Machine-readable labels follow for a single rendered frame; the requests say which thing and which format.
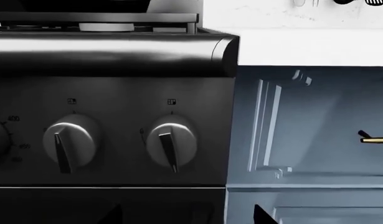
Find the black pot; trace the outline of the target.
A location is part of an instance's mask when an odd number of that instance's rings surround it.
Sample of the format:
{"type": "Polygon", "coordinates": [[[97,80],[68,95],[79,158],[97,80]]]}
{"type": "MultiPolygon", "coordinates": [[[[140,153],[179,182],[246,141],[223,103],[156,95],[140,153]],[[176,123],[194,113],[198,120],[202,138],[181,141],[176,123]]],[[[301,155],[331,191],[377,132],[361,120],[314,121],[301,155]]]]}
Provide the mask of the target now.
{"type": "Polygon", "coordinates": [[[0,12],[147,12],[151,0],[0,0],[0,12]]]}

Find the black oven door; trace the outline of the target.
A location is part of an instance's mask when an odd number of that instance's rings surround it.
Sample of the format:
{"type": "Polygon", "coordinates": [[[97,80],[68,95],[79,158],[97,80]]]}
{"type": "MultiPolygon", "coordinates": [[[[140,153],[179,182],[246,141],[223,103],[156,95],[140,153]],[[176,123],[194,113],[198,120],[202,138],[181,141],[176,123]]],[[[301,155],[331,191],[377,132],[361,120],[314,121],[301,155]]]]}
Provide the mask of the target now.
{"type": "Polygon", "coordinates": [[[0,224],[224,224],[222,188],[0,189],[0,224]]]}

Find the black stove knob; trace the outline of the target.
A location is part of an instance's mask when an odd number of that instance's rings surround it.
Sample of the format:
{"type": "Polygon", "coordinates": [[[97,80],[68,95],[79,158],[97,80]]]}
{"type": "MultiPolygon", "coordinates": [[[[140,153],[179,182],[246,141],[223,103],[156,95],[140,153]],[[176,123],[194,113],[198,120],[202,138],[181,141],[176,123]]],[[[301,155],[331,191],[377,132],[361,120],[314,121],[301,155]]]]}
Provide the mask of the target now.
{"type": "Polygon", "coordinates": [[[67,115],[44,132],[42,145],[46,154],[64,174],[87,166],[102,146],[102,129],[84,114],[67,115]]]}
{"type": "Polygon", "coordinates": [[[156,164],[168,167],[173,173],[189,164],[198,149],[197,131],[185,117],[175,114],[157,119],[148,129],[146,152],[156,164]]]}

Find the stainless steel stove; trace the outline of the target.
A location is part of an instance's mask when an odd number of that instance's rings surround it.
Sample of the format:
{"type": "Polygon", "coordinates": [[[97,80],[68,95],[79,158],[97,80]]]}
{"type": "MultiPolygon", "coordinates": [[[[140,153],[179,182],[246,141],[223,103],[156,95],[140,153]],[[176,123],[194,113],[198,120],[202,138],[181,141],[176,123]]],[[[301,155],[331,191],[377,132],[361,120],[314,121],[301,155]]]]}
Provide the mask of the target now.
{"type": "Polygon", "coordinates": [[[239,37],[199,28],[134,24],[133,32],[85,32],[79,24],[0,22],[0,123],[11,138],[0,189],[222,188],[227,166],[239,37]],[[87,166],[61,173],[46,154],[47,128],[84,114],[102,129],[87,166]],[[175,114],[197,131],[195,158],[173,173],[145,139],[175,114]]]}

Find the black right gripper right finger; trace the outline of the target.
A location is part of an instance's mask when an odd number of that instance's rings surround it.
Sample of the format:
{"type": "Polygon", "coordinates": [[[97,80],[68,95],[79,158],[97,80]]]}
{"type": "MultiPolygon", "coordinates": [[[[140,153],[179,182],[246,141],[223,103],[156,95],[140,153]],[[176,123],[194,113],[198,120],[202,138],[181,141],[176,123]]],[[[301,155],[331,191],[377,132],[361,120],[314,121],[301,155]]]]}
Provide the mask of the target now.
{"type": "Polygon", "coordinates": [[[259,205],[254,206],[254,224],[276,224],[276,221],[259,205]]]}

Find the blue cabinet door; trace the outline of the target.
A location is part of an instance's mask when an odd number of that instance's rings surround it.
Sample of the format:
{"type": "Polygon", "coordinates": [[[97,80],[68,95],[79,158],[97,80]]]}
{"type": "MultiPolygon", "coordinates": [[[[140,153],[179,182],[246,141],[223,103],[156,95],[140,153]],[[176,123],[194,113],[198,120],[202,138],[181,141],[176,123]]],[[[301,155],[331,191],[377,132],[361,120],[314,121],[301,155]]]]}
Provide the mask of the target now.
{"type": "Polygon", "coordinates": [[[254,224],[254,206],[276,224],[383,224],[383,186],[230,184],[225,224],[254,224]]]}

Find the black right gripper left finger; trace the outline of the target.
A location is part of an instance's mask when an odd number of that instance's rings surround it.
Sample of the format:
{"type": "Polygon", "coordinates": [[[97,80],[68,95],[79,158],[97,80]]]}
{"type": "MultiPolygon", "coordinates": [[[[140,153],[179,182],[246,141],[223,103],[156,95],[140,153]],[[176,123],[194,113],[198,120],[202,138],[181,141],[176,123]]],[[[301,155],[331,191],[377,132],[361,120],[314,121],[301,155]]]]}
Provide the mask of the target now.
{"type": "Polygon", "coordinates": [[[116,205],[97,224],[123,224],[123,212],[121,205],[116,205]]]}

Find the silver burner cap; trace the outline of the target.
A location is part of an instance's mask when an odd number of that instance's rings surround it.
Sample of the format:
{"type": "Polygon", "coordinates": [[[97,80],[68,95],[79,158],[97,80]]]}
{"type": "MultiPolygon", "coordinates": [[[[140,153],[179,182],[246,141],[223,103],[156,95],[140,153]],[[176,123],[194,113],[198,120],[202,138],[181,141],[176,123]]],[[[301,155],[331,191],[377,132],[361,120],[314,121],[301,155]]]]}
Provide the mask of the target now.
{"type": "Polygon", "coordinates": [[[79,23],[79,29],[85,32],[133,32],[134,24],[79,23]]]}

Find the blue cabinet drawer front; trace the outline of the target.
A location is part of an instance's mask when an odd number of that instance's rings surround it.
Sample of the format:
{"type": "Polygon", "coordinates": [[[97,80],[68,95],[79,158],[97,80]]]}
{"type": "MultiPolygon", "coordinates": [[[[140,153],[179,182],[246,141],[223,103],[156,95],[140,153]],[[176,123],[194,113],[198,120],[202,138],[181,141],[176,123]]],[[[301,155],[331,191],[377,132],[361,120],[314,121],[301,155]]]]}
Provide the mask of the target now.
{"type": "Polygon", "coordinates": [[[383,67],[239,67],[228,184],[383,185],[383,67]]]}

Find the black stove grate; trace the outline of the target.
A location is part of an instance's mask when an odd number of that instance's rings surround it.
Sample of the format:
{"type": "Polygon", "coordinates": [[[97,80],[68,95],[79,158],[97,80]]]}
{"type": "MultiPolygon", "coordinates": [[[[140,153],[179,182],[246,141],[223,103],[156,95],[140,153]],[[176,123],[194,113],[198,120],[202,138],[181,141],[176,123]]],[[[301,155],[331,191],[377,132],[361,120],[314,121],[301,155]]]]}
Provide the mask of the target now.
{"type": "Polygon", "coordinates": [[[151,27],[184,27],[196,33],[199,14],[107,12],[0,12],[0,22],[38,24],[145,24],[151,27]]]}

